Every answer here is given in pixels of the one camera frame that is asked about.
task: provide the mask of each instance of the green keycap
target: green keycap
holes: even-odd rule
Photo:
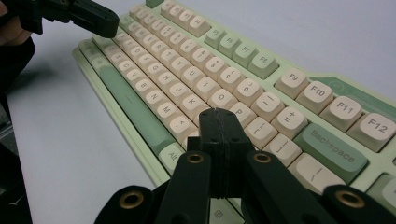
[[[210,47],[217,49],[221,39],[226,35],[224,29],[213,26],[206,34],[205,43]]]
[[[227,34],[219,43],[219,51],[228,58],[233,57],[233,52],[241,44],[241,39],[237,35]]]
[[[396,177],[381,175],[367,190],[367,194],[396,216]]]
[[[258,52],[253,44],[242,42],[233,53],[233,60],[241,66],[248,68],[251,60]]]
[[[358,150],[315,123],[309,124],[294,142],[347,184],[367,163]]]
[[[104,67],[98,75],[157,156],[163,148],[176,142],[114,67]]]

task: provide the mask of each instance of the screw hole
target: screw hole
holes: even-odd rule
[[[133,209],[138,207],[144,200],[142,192],[132,190],[124,193],[120,198],[120,206],[124,209]]]
[[[204,160],[204,157],[199,155],[199,154],[191,154],[189,157],[187,157],[187,161],[191,163],[200,163]]]
[[[262,153],[255,154],[253,158],[255,161],[262,162],[262,163],[268,163],[271,161],[271,157],[269,157],[265,154],[262,154]]]
[[[351,191],[338,190],[335,192],[335,197],[344,205],[352,208],[363,208],[365,205],[363,198]]]

